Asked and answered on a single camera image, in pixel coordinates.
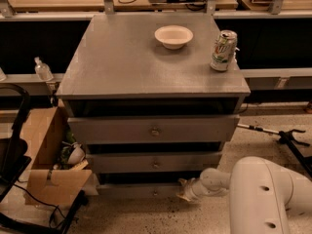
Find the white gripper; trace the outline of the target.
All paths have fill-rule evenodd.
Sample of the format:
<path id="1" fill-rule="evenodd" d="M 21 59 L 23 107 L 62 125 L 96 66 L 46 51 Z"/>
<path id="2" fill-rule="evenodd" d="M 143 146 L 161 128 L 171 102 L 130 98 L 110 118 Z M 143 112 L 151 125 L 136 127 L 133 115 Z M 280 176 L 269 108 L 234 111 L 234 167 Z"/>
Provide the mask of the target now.
<path id="1" fill-rule="evenodd" d="M 183 193 L 177 193 L 176 196 L 188 203 L 194 203 L 208 193 L 208 189 L 199 178 L 191 178 L 189 180 L 179 178 L 178 182 L 183 186 Z"/>

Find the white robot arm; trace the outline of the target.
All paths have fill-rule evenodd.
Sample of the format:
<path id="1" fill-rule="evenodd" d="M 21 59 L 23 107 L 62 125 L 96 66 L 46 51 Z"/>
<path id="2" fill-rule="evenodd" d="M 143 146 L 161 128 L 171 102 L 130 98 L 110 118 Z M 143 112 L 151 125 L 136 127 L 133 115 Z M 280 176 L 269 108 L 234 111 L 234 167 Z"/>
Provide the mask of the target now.
<path id="1" fill-rule="evenodd" d="M 289 217 L 312 211 L 312 181 L 260 157 L 244 157 L 230 173 L 207 168 L 181 179 L 188 202 L 229 195 L 231 234 L 291 234 Z"/>

